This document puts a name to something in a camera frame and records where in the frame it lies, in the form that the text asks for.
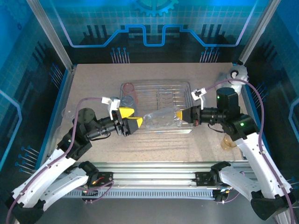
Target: table surface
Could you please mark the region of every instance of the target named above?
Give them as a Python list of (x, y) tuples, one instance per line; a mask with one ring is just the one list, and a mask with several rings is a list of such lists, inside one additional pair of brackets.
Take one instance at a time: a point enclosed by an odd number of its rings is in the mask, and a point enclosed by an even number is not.
[[(190, 82), (191, 89), (209, 87), (218, 76), (228, 72), (231, 63), (134, 63), (134, 64), (79, 64), (74, 75), (66, 109), (73, 110), (86, 97), (119, 96), (124, 82), (153, 79), (176, 79)], [(246, 113), (242, 96), (239, 105)], [(216, 91), (206, 94), (206, 106), (216, 107)], [(97, 101), (85, 101), (81, 108), (92, 108), (97, 119), (108, 116), (107, 106)], [(56, 131), (57, 141), (72, 124), (63, 118)], [(135, 161), (237, 161), (242, 154), (237, 147), (223, 150), (220, 143), (224, 134), (206, 124), (195, 127), (189, 134), (134, 134), (128, 137), (113, 132), (110, 138), (92, 142), (93, 147), (79, 161), (135, 162)]]

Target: clear plastic bottle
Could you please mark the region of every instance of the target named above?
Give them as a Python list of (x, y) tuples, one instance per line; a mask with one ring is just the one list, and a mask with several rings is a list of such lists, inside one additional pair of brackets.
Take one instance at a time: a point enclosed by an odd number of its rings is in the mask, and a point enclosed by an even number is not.
[(164, 108), (146, 114), (143, 121), (147, 129), (181, 127), (183, 121), (178, 117), (179, 111), (180, 109), (177, 106)]

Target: enclosure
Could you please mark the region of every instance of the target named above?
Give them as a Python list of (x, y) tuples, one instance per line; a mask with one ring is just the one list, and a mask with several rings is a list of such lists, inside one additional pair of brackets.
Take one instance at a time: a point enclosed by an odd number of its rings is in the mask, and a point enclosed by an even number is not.
[[(267, 150), (296, 183), (298, 11), (295, 0), (0, 2), (1, 179), (11, 190), (29, 178), (72, 127), (82, 98), (121, 98), (129, 82), (140, 117), (174, 105), (183, 110), (199, 104), (192, 90), (244, 64), (263, 99)], [(212, 89), (206, 106), (215, 107), (216, 100)], [(261, 105), (247, 85), (239, 105), (260, 127)], [(107, 105), (96, 101), (82, 107), (92, 108), (98, 119), (109, 116)], [(206, 124), (162, 132), (142, 126), (128, 137), (112, 133), (92, 142), (78, 162), (114, 172), (116, 192), (196, 192), (191, 173), (218, 161), (230, 161), (256, 180), (238, 147), (223, 148), (224, 136)]]

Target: metal wire rack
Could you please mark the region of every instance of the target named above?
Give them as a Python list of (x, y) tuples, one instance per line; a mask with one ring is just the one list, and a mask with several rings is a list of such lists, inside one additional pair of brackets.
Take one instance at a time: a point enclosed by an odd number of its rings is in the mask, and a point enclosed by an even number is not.
[[(131, 82), (137, 93), (138, 116), (143, 117), (145, 114), (173, 106), (178, 106), (180, 110), (193, 106), (191, 98), (190, 84), (180, 80), (147, 80)], [(190, 133), (193, 125), (183, 123), (181, 127), (157, 128), (154, 130), (146, 129), (142, 125), (135, 134), (151, 133)]]

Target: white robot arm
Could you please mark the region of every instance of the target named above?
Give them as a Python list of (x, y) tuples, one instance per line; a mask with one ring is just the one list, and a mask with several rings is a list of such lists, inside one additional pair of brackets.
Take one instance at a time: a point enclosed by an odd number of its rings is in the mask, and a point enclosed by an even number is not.
[(106, 174), (100, 174), (98, 169), (88, 161), (80, 163), (79, 167), (55, 182), (67, 168), (92, 147), (90, 141), (107, 138), (112, 131), (116, 131), (118, 135), (128, 136), (140, 127), (142, 118), (133, 117), (133, 109), (119, 107), (117, 103), (119, 100), (109, 98), (103, 100), (103, 103), (108, 105), (116, 101), (113, 107), (109, 107), (108, 117), (97, 120), (92, 109), (84, 108), (80, 111), (77, 109), (76, 125), (58, 143), (57, 149), (47, 161), (12, 192), (5, 190), (0, 192), (1, 200), (9, 208), (7, 224), (11, 213), (21, 224), (34, 224), (44, 211), (71, 190), (82, 185), (86, 185), (87, 188), (103, 187), (111, 182), (112, 177), (98, 181)]
[[(196, 89), (192, 92), (193, 99), (200, 99), (203, 104), (205, 93), (206, 91), (203, 89)], [(211, 169), (218, 182), (233, 187), (245, 196), (261, 219), (267, 220), (286, 211), (289, 207), (288, 200), (291, 204), (296, 202), (291, 185), (281, 175), (263, 141), (261, 150), (258, 143), (259, 130), (254, 120), (249, 115), (240, 113), (238, 95), (232, 88), (217, 90), (217, 108), (195, 106), (182, 113), (183, 120), (194, 125), (221, 124), (224, 132), (236, 142), (252, 167), (257, 182), (238, 173), (227, 162), (215, 164)]]

